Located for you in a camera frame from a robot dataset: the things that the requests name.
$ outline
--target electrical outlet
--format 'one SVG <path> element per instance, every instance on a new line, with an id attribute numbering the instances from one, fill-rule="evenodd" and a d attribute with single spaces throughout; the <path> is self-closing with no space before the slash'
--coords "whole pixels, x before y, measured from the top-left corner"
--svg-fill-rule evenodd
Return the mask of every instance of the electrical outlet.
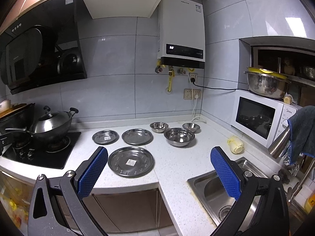
<path id="1" fill-rule="evenodd" d="M 196 95 L 198 95 L 198 99 L 201 99 L 201 90 L 193 90 L 193 98 L 195 99 Z"/>
<path id="2" fill-rule="evenodd" d="M 192 89 L 184 90 L 184 99 L 192 99 Z"/>
<path id="3" fill-rule="evenodd" d="M 197 83 L 197 82 L 198 82 L 198 74 L 189 73 L 188 82 L 190 82 L 190 79 L 191 79 L 192 77 L 195 78 L 195 83 Z"/>

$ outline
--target sink drain strainer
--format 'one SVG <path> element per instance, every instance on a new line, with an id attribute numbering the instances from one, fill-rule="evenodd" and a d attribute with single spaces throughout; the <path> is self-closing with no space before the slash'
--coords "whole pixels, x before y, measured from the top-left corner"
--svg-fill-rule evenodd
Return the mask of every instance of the sink drain strainer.
<path id="1" fill-rule="evenodd" d="M 224 206 L 223 208 L 220 209 L 219 211 L 219 218 L 222 221 L 226 215 L 229 213 L 230 209 L 232 206 Z"/>

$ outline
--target stainless steel bowl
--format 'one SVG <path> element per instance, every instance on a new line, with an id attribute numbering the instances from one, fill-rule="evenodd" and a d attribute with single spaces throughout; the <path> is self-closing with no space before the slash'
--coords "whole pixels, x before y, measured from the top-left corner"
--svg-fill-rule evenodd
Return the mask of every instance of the stainless steel bowl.
<path id="1" fill-rule="evenodd" d="M 289 81 L 268 74 L 245 71 L 249 90 L 258 95 L 281 99 L 285 96 Z"/>
<path id="2" fill-rule="evenodd" d="M 313 67 L 308 67 L 308 66 L 303 66 L 301 68 L 302 74 L 306 76 L 310 80 L 315 80 L 315 68 Z"/>
<path id="3" fill-rule="evenodd" d="M 193 133 L 196 133 L 200 129 L 200 126 L 196 123 L 184 123 L 183 128 L 186 130 L 190 130 Z"/>
<path id="4" fill-rule="evenodd" d="M 169 144 L 176 147 L 187 146 L 194 138 L 195 134 L 183 128 L 171 128 L 164 132 L 164 136 Z"/>
<path id="5" fill-rule="evenodd" d="M 156 133 L 163 133 L 169 126 L 165 122 L 154 122 L 150 124 L 150 127 Z"/>

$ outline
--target countertop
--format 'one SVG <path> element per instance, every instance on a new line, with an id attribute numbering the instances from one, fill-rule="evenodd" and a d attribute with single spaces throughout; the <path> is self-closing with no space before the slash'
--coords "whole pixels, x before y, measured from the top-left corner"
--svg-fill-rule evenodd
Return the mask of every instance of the countertop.
<path id="1" fill-rule="evenodd" d="M 187 121 L 168 124 L 169 127 L 181 127 L 185 122 Z M 233 135 L 232 132 L 210 119 L 207 119 L 207 124 L 203 122 L 198 122 L 198 124 L 201 132 L 196 134 L 195 139 L 187 147 L 182 148 L 169 145 L 163 134 L 152 132 L 153 141 L 142 147 L 153 155 L 154 169 L 145 176 L 131 179 L 116 175 L 106 165 L 92 193 L 125 193 L 158 187 L 179 235 L 209 236 L 216 226 L 189 187 L 187 179 L 214 169 L 210 162 L 210 151 L 213 147 L 220 146 L 231 160 L 240 157 L 247 158 L 268 176 L 276 174 L 281 166 L 263 151 L 252 146 L 246 139 L 243 139 L 245 151 L 241 154 L 233 154 L 227 145 L 227 139 Z M 115 143 L 105 146 L 109 155 L 118 148 L 128 146 L 121 135 L 132 128 L 151 130 L 149 123 L 111 127 L 110 129 L 115 130 L 120 137 Z M 87 160 L 97 149 L 99 145 L 93 142 L 92 136 L 103 129 L 105 128 L 80 130 L 81 136 L 62 170 L 18 163 L 4 157 L 0 157 L 0 169 L 29 183 L 34 183 L 39 174 L 45 174 L 47 177 L 62 176 L 68 170 L 76 170 L 81 162 Z M 304 192 L 301 191 L 296 197 L 298 203 L 303 205 L 308 193 L 307 189 Z"/>

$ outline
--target dark green towel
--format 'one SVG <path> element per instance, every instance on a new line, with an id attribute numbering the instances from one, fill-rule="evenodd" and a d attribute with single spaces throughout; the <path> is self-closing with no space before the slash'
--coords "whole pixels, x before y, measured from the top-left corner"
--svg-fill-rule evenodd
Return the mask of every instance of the dark green towel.
<path id="1" fill-rule="evenodd" d="M 291 164 L 299 154 L 315 158 L 315 106 L 305 106 L 288 119 L 290 125 L 289 148 Z"/>

